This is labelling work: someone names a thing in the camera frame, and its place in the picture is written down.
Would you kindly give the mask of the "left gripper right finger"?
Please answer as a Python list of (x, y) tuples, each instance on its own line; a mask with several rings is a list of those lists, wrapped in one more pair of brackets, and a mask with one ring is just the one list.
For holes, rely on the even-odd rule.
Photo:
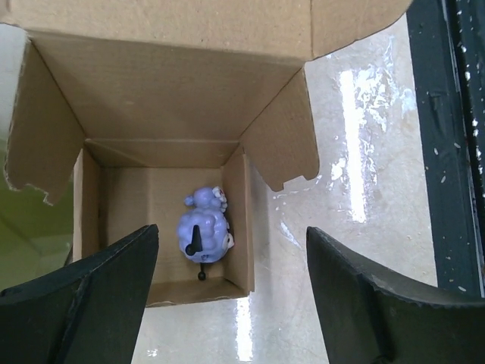
[(308, 273), (331, 363), (482, 363), (484, 300), (406, 277), (317, 227)]

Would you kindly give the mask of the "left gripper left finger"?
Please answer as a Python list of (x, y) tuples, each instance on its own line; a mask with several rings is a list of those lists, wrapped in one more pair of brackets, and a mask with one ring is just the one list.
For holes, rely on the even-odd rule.
[(107, 248), (1, 291), (3, 363), (129, 363), (159, 248), (146, 225)]

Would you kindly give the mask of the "olive green plastic basin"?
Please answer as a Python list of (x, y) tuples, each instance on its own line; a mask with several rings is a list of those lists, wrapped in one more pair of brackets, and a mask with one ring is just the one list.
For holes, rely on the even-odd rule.
[(42, 191), (11, 190), (1, 176), (1, 289), (64, 266), (73, 243), (73, 184), (54, 206)]

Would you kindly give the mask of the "purple sheep toy figure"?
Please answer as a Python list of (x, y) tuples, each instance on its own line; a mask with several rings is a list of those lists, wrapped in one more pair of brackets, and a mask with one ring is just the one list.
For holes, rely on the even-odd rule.
[(206, 279), (205, 266), (220, 261), (234, 246), (224, 213), (227, 198), (220, 187), (201, 187), (184, 199), (189, 208), (177, 225), (180, 251), (200, 266), (198, 279)]

